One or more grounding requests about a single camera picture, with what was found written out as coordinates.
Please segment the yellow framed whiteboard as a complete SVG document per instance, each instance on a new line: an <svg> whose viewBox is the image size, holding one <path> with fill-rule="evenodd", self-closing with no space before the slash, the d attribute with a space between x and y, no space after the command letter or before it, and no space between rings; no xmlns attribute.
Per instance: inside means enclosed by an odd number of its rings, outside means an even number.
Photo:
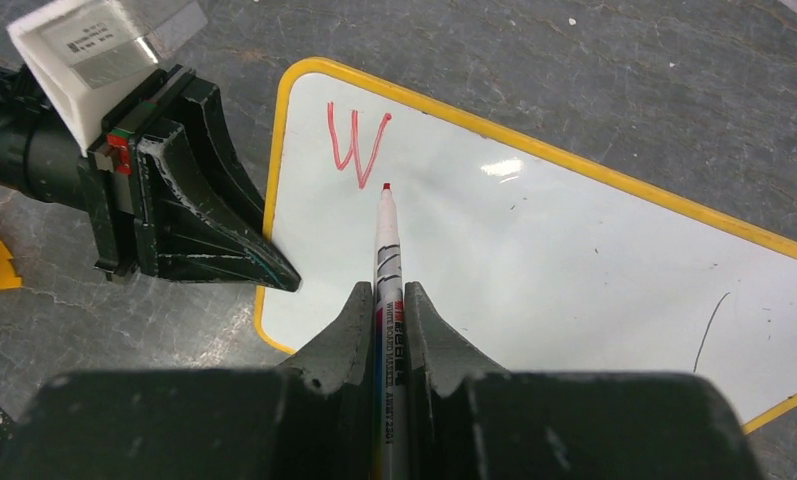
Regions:
<svg viewBox="0 0 797 480"><path fill-rule="evenodd" d="M797 406L797 242L326 58L277 92L266 236L302 278L259 288L294 353L374 273L389 184L403 277L510 370L698 374L748 430Z"/></svg>

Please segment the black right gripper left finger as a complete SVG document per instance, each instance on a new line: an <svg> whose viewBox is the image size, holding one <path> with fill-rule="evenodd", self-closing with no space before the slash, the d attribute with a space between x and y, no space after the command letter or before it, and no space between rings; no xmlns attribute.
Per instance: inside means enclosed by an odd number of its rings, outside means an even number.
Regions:
<svg viewBox="0 0 797 480"><path fill-rule="evenodd" d="M0 479L367 479L372 287L268 369L80 371L47 382Z"/></svg>

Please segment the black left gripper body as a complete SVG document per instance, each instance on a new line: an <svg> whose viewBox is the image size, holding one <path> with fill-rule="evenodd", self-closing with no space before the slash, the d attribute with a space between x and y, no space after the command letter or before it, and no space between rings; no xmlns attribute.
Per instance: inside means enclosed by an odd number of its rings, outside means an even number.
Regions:
<svg viewBox="0 0 797 480"><path fill-rule="evenodd" d="M98 259L94 267L125 284L139 269L136 220L144 217L136 148L145 131L171 107L195 70L177 64L157 69L100 121L101 134L77 161L77 173Z"/></svg>

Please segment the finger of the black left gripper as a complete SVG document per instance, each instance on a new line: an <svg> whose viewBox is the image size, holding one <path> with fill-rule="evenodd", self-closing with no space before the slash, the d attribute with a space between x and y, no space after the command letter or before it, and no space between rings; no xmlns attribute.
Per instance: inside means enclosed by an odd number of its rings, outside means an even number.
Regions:
<svg viewBox="0 0 797 480"><path fill-rule="evenodd" d="M239 160L231 140L217 85L193 78L175 102L199 170L213 192L256 235L262 234L265 201Z"/></svg>
<svg viewBox="0 0 797 480"><path fill-rule="evenodd" d="M250 283L288 292L300 287L300 274L264 237L263 227L256 235L213 192L182 123L154 121L136 153L144 273L186 283Z"/></svg>

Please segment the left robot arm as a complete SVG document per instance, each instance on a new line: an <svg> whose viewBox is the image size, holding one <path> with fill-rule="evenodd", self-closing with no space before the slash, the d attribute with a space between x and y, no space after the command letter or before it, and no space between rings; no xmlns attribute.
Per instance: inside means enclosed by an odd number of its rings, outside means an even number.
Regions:
<svg viewBox="0 0 797 480"><path fill-rule="evenodd" d="M293 292L290 261L265 238L265 201L239 161L219 88L157 69L79 147L29 68L0 67L0 185L84 211L113 282L133 273Z"/></svg>

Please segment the red capped marker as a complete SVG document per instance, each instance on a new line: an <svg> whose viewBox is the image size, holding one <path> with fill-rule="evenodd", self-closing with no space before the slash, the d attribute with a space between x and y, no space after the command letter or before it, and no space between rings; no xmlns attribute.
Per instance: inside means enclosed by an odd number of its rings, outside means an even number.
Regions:
<svg viewBox="0 0 797 480"><path fill-rule="evenodd" d="M383 185L375 236L373 477L408 479L407 352L401 243L391 185Z"/></svg>

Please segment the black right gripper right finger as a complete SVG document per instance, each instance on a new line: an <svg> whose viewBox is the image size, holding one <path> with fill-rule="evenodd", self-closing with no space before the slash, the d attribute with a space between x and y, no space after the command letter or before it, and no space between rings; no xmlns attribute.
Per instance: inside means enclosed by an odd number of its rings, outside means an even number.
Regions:
<svg viewBox="0 0 797 480"><path fill-rule="evenodd" d="M660 371L509 371L405 288L416 479L758 479L707 380Z"/></svg>

